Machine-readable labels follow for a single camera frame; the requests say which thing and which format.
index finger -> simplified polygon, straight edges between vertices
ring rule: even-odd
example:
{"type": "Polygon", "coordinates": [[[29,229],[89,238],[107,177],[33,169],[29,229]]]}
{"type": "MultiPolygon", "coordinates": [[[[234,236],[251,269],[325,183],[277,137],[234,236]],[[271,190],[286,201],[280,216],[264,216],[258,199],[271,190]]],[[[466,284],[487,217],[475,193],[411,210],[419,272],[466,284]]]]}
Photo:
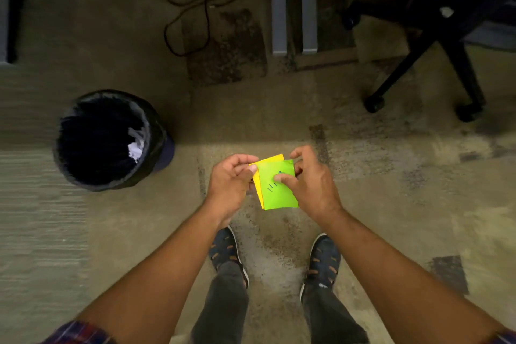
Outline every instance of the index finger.
{"type": "Polygon", "coordinates": [[[305,164],[319,162],[312,146],[301,146],[294,148],[291,152],[291,158],[296,159],[299,157],[303,157],[303,161],[305,164]]]}
{"type": "Polygon", "coordinates": [[[221,163],[223,166],[229,166],[231,168],[240,164],[249,164],[258,161],[258,157],[249,154],[234,154],[226,159],[224,159],[221,163]]]}

person's left hand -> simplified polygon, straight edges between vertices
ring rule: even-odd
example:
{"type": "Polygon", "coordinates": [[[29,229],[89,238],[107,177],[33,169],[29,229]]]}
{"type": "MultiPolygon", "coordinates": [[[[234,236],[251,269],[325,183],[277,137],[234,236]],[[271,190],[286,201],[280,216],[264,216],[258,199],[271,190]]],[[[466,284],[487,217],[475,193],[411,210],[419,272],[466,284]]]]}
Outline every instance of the person's left hand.
{"type": "Polygon", "coordinates": [[[233,215],[240,208],[250,181],[258,170],[258,157],[248,154],[235,154],[213,166],[208,193],[204,205],[220,219],[220,228],[227,227],[233,215]]]}

pant leg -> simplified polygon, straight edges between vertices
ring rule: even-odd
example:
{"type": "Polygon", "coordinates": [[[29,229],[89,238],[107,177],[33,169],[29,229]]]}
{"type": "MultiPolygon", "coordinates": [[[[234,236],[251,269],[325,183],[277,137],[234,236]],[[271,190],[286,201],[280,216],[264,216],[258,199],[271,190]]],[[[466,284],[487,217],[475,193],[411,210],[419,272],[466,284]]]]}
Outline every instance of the pant leg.
{"type": "Polygon", "coordinates": [[[193,344],[239,344],[249,298],[240,267],[224,263],[213,279],[191,332],[193,344]]]}
{"type": "Polygon", "coordinates": [[[306,285],[303,308],[312,344],[369,343],[365,330],[329,288],[306,285]]]}

white shoe sole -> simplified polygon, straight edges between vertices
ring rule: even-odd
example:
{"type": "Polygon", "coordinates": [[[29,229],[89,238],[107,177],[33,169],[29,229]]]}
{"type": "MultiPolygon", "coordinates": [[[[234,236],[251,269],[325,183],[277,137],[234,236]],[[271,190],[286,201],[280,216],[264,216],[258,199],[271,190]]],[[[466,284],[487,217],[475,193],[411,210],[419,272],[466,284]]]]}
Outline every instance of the white shoe sole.
{"type": "MultiPolygon", "coordinates": [[[[315,246],[315,243],[317,241],[319,241],[319,238],[321,237],[324,237],[326,236],[327,234],[325,232],[322,232],[321,234],[319,234],[317,236],[317,238],[315,239],[314,243],[312,244],[312,247],[310,248],[310,256],[312,256],[312,250],[314,249],[314,246],[315,246]]],[[[308,266],[310,266],[310,256],[308,257],[308,266]]],[[[299,300],[302,302],[303,301],[303,292],[304,292],[304,281],[303,281],[303,285],[301,286],[301,291],[299,292],[299,300]]]]}
{"type": "MultiPolygon", "coordinates": [[[[233,234],[233,238],[235,239],[236,258],[238,258],[238,262],[240,264],[242,264],[242,261],[240,260],[240,255],[238,254],[238,243],[236,242],[235,233],[233,232],[233,229],[229,225],[228,225],[228,229],[229,229],[229,231],[231,231],[231,234],[233,234]]],[[[246,269],[243,267],[243,264],[242,264],[242,272],[243,272],[243,275],[246,277],[246,280],[247,280],[247,288],[249,288],[249,284],[250,284],[249,276],[247,275],[246,269]]]]}

dark blue shoe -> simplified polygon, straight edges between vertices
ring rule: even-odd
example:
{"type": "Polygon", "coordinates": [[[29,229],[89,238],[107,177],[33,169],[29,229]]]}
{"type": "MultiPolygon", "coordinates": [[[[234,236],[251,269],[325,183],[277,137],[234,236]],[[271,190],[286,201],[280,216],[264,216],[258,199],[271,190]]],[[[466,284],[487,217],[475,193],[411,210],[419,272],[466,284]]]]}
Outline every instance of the dark blue shoe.
{"type": "Polygon", "coordinates": [[[310,251],[308,272],[299,293],[301,302],[306,285],[332,290],[340,264],[341,254],[331,238],[325,233],[319,234],[310,251]]]}
{"type": "Polygon", "coordinates": [[[249,287],[249,276],[238,255],[235,233],[230,226],[219,230],[208,254],[216,271],[218,271],[219,267],[224,263],[231,262],[238,264],[242,271],[243,279],[246,282],[246,288],[249,287]]]}

